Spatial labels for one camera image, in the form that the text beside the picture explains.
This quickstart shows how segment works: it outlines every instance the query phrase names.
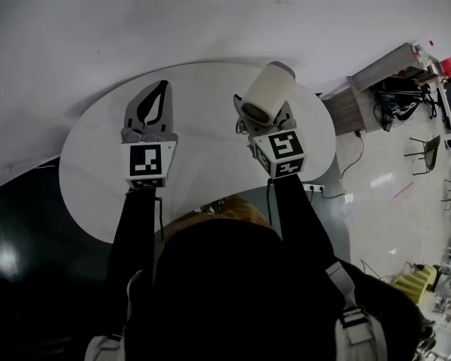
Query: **floor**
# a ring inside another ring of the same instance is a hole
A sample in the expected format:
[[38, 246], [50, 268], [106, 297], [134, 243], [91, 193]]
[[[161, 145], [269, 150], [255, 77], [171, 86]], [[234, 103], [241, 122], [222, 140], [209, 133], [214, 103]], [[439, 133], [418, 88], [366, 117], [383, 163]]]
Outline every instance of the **floor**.
[[[446, 197], [451, 177], [451, 150], [443, 138], [434, 171], [425, 171], [417, 156], [424, 141], [447, 133], [441, 111], [430, 120], [425, 105], [413, 117], [391, 132], [362, 133], [362, 158], [347, 170], [343, 179], [347, 225], [350, 231], [351, 262], [363, 268], [364, 260], [379, 276], [399, 273], [406, 261], [434, 265], [441, 261], [451, 214], [440, 203]], [[337, 137], [337, 160], [341, 171], [361, 153], [362, 144], [354, 133]]]

